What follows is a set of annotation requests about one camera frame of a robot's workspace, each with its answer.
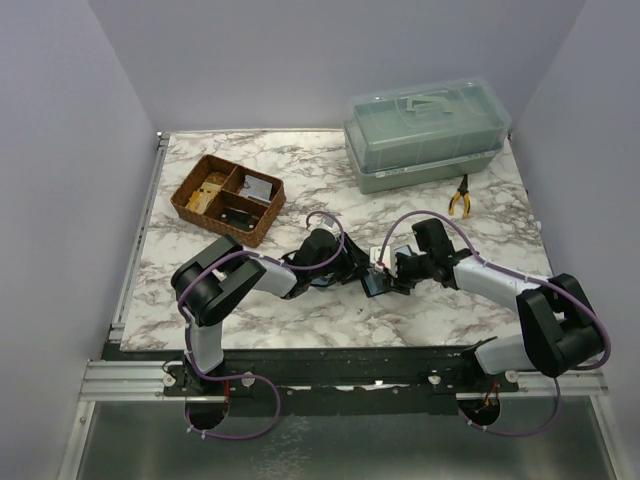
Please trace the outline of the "black leather card holder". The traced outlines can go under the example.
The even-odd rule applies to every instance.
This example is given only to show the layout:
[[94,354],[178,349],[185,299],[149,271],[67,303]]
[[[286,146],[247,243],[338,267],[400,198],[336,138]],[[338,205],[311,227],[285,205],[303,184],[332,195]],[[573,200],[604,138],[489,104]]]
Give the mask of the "black leather card holder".
[[393,276],[375,270],[369,271],[368,274],[361,279],[361,285],[368,298],[398,291]]

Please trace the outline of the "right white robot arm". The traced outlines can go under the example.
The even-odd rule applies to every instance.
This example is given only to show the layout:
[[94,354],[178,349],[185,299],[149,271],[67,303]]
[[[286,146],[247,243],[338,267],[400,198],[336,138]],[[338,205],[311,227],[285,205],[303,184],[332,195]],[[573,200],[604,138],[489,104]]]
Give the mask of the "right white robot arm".
[[450,223],[440,215],[418,222],[412,227],[416,252],[393,248],[385,240],[370,261],[398,291],[433,280],[480,295],[518,316],[519,334],[473,347],[473,359],[459,370],[467,389],[483,391],[507,371],[557,378],[568,370],[597,369],[606,363],[611,340],[575,277],[531,276],[483,259],[473,246],[456,249],[445,230]]

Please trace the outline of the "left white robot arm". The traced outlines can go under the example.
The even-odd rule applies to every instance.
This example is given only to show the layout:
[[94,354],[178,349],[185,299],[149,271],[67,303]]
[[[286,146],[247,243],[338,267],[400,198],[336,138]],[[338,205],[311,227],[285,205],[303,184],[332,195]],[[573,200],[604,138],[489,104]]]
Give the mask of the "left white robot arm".
[[348,235],[312,230],[301,246],[281,259],[244,249],[225,235],[173,274],[178,309],[186,319],[187,382],[201,395],[222,380],[222,324],[253,290],[294,299],[309,288],[346,284],[368,273],[369,255]]

